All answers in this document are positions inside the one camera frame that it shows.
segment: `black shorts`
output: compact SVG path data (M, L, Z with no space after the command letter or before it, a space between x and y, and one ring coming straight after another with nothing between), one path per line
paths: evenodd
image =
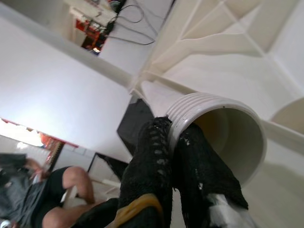
M66 192L62 186L63 173L68 167L52 172L47 179L41 197L34 209L31 223L33 228L42 228L44 216L53 208L62 207L61 199Z

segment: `wall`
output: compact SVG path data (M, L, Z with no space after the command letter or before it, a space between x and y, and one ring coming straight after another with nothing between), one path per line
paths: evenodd
M69 144L65 144L55 164L54 170L66 166L79 166L85 170L88 170L94 154L95 151L85 149L83 147L74 147Z
M0 117L129 160L116 134L128 91L89 66L123 72L1 3L0 27Z
M63 0L1 0L1 2L49 29L58 25L58 17L63 7Z

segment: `gray shirt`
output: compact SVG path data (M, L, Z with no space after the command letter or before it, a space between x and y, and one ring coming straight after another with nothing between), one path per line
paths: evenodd
M20 228L31 227L33 210L45 186L45 181L32 183L25 164L24 154L0 153L0 218L17 222Z

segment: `electrical wire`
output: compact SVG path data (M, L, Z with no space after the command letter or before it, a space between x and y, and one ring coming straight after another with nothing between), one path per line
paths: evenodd
M135 4L143 11L143 9L140 7L140 5L138 4L137 0L134 0ZM156 29L152 26L152 24L150 23L150 21L148 20L147 16L145 15L144 11L143 11L143 18L145 19L145 21L147 22L147 24L149 25L149 27L152 29L152 31L155 33L155 35L158 35L158 32L156 31Z
M163 18L157 14L155 14L152 10L150 10L148 7L146 7L144 4L142 4L141 2L137 2L137 4L141 7L141 8L145 8L146 11L148 11L150 14L152 14L153 16L159 18L159 19L162 19L162 20L165 20L166 18Z
M137 41L134 41L134 40L124 39L124 38L120 38L120 37L114 37L114 36L107 36L107 37L109 37L109 38L114 38L114 39L118 39L118 40L127 41L127 42L134 43L134 44L138 44L138 45L144 45L144 46L150 45L150 44L152 44L152 43L155 42L155 39L154 39L154 38L148 36L147 34L144 34L144 33L142 33L142 32L139 32L139 31L137 31L137 30L135 30L135 29L129 28L129 27L127 27L127 26L125 26L125 25L123 25L123 24L121 24L121 23L119 23L119 22L117 21L118 18L121 18L121 19L124 19L124 20L126 20L126 21L128 21L128 22L130 22L130 23L134 23L134 24L135 24L135 23L138 23L138 22L142 21L143 19L145 19L145 21L147 22L148 26L149 26L150 29L153 31L153 33L154 33L156 36L158 35L158 32L156 31L156 29L152 26L152 24L150 23L150 21L149 21L148 18L146 17L146 15L145 15L145 13L144 13L144 10L142 9L142 7L141 7L140 4L138 3L138 1L137 1L137 0L134 0L134 2L135 2L135 4L132 4L132 5L128 5L128 6L123 7L123 8L121 9L121 12L122 12L124 9L128 8L128 7L136 7L137 9L139 9L139 11L140 11L140 13L141 13L141 18L140 18L139 20L137 20L137 21L132 21L132 20L130 20L130 19L124 17L124 16L118 16L118 15L117 15L117 16L113 17L112 19L110 19L110 22L113 22L113 20L115 20L115 21L116 21L115 23L116 23L117 25L119 25L119 26L121 26L121 27L123 27L123 28L125 28L125 29L127 29L127 30L129 30L129 31L138 33L138 34L140 34L140 35L142 35L142 36L145 36L145 37L147 37L149 40L151 40L151 42L150 42L150 43L143 44L143 43L140 43L140 42L137 42ZM159 17L159 16L155 15L151 10L149 10L149 9L147 9L147 10L148 10L151 14L153 14L154 16Z
M152 42L150 42L150 43L143 44L143 43L140 43L140 42L137 42L137 41L134 41L134 40L130 40L130 39L124 39L124 38L112 37L112 36L108 36L108 37L109 37L109 38L113 38L113 39L119 39L119 40L127 41L127 42L134 43L134 44L143 45L143 46L150 45L150 44L152 44L152 43L155 42L155 41L152 41Z

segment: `man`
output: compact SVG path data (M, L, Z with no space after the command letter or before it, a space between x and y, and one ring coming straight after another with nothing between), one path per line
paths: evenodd
M93 186L79 167L66 167L48 175L24 154L0 153L0 218L21 228L67 228L94 207ZM67 189L76 186L87 205L61 208Z

